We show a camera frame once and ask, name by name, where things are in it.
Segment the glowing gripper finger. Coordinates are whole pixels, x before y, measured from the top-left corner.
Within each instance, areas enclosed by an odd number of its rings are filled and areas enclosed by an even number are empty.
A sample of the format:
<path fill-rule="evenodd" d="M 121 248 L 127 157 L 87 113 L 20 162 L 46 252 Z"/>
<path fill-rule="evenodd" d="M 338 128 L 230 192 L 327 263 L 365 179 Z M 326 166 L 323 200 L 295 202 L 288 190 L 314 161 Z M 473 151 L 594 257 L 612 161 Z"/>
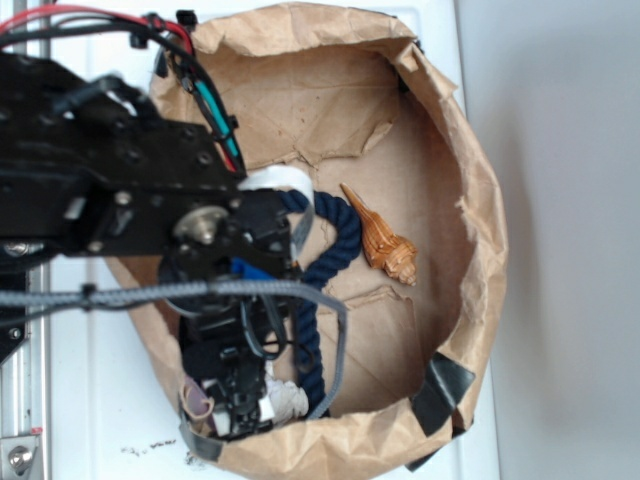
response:
<path fill-rule="evenodd" d="M 275 417 L 274 407 L 268 395 L 262 397 L 259 402 L 260 421 L 272 421 Z"/>
<path fill-rule="evenodd" d="M 186 376 L 182 387 L 182 408 L 191 429 L 198 434 L 229 434 L 230 416 L 224 409 L 216 409 L 215 401 L 191 377 Z"/>

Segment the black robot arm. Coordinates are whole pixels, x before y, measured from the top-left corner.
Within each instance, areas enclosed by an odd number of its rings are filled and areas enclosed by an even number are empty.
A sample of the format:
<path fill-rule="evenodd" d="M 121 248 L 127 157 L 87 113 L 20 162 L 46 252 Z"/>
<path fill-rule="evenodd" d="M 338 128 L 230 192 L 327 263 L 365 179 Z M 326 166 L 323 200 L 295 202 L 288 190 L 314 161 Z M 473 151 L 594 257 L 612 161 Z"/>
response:
<path fill-rule="evenodd" d="M 284 349 L 291 298 L 260 280 L 297 273 L 278 191 L 250 187 L 201 125 L 164 119 L 116 76 L 85 81 L 60 64 L 1 57 L 1 241 L 25 270 L 52 257 L 156 257 L 148 286 L 56 296 L 48 307 L 167 302 L 181 317 L 186 374 L 225 439 L 268 430 L 265 365 Z"/>

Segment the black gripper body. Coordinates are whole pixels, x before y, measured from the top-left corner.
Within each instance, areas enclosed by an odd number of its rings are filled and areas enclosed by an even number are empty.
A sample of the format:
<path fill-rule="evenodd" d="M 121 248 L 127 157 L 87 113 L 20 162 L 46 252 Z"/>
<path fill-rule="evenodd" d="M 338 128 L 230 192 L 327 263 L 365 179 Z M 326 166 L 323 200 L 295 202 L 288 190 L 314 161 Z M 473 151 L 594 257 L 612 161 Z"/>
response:
<path fill-rule="evenodd" d="M 245 254 L 176 249 L 162 257 L 159 281 L 290 278 L 290 252 Z M 187 376 L 213 401 L 216 435 L 253 435 L 272 428 L 260 406 L 267 396 L 266 363 L 287 345 L 290 299 L 264 293 L 171 298 L 181 315 L 179 344 Z"/>

